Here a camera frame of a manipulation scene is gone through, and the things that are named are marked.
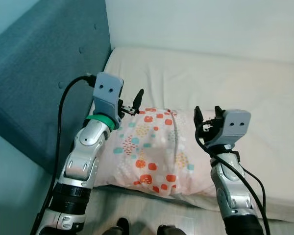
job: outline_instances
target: black cable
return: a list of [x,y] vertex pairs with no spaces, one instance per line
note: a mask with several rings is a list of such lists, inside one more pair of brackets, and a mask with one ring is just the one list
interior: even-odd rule
[[59,165],[59,151],[60,151],[60,139],[61,139],[61,125],[62,125],[62,109],[63,109],[63,104],[64,104],[64,100],[65,97],[67,96],[70,88],[77,83],[78,81],[81,80],[85,80],[89,86],[94,87],[95,86],[95,82],[96,82],[96,77],[93,75],[90,76],[81,76],[78,77],[76,79],[74,79],[72,82],[70,82],[68,84],[68,86],[65,88],[61,100],[60,100],[60,104],[59,104],[59,109],[58,109],[58,128],[57,128],[57,142],[56,142],[56,148],[55,148],[55,159],[54,159],[54,168],[53,168],[53,174],[52,174],[52,178],[51,178],[51,182],[50,182],[50,186],[46,195],[46,198],[44,200],[44,203],[40,209],[40,212],[37,214],[32,230],[30,232],[31,235],[35,235],[37,230],[38,230],[38,226],[41,223],[41,220],[43,218],[44,212],[45,210],[48,208],[50,201],[52,199],[52,191],[53,191],[53,187],[54,187],[54,183],[55,183],[55,178],[57,175],[57,171],[58,171],[58,165]]
[[264,208],[264,211],[266,212],[266,191],[265,191],[265,187],[263,185],[263,183],[260,181],[260,179],[258,179],[254,174],[250,173],[248,170],[246,170],[244,167],[242,167],[243,170],[248,174],[250,175],[251,177],[253,177],[260,185],[261,187],[261,190],[263,192],[263,208]]
[[196,127],[196,131],[195,131],[195,139],[196,142],[198,143],[198,145],[206,152],[210,155],[210,157],[216,159],[218,162],[220,162],[221,164],[225,165],[227,168],[229,168],[241,181],[242,183],[246,186],[246,188],[249,190],[249,192],[251,193],[251,195],[253,196],[253,198],[256,201],[256,204],[259,208],[259,211],[261,213],[261,216],[263,218],[264,221],[264,226],[265,226],[265,230],[266,230],[266,234],[270,235],[270,227],[269,227],[269,223],[268,223],[268,219],[266,216],[266,212],[264,211],[263,206],[261,205],[261,202],[257,196],[257,194],[255,193],[255,191],[252,189],[252,187],[249,185],[249,183],[247,182],[247,180],[233,167],[231,166],[229,163],[227,163],[225,160],[223,160],[222,158],[220,158],[217,154],[215,154],[213,151],[209,150],[205,145],[203,145],[203,143],[199,140],[199,131],[200,129],[206,125],[206,124],[212,124],[211,121],[206,121],[203,122],[201,124],[199,124]]

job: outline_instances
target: white bed sheet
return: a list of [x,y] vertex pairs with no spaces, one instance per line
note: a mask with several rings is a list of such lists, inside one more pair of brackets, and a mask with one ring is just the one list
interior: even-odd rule
[[[248,133],[236,147],[242,165],[266,188],[267,216],[294,222],[294,64],[120,47],[105,71],[124,80],[125,104],[144,88],[144,106],[211,110],[220,105],[251,112]],[[249,181],[261,195],[257,183]],[[213,198],[180,199],[218,210]]]

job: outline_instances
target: white wall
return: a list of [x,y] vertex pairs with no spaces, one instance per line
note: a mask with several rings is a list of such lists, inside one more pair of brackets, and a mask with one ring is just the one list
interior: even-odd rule
[[0,137],[0,235],[29,234],[50,175]]
[[38,0],[0,0],[0,34]]
[[294,63],[294,0],[106,0],[112,47]]

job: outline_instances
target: blue padded wall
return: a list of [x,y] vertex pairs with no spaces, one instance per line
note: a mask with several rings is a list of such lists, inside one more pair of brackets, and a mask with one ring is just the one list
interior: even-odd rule
[[[0,135],[48,171],[68,83],[103,71],[111,53],[104,0],[40,0],[0,35]],[[92,101],[79,82],[64,104],[61,162]]]

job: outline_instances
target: robotic arm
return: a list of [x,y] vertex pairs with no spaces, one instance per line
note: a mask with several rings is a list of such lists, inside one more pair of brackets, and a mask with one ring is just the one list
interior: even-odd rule
[[[228,235],[263,235],[249,190],[242,182],[245,173],[239,164],[239,153],[232,151],[235,142],[246,134],[251,115],[243,110],[222,110],[219,106],[215,107],[215,112],[214,119],[203,122],[199,107],[195,108],[195,138],[211,157],[211,178],[226,232]],[[224,164],[234,168],[240,177]],[[265,214],[263,218],[269,235]]]
[[113,130],[119,128],[124,113],[139,113],[144,90],[140,90],[132,107],[125,107],[120,98],[123,80],[100,72],[94,88],[95,110],[85,128],[74,139],[52,200],[44,211],[36,235],[73,235],[83,229],[85,211],[94,186],[98,153]]

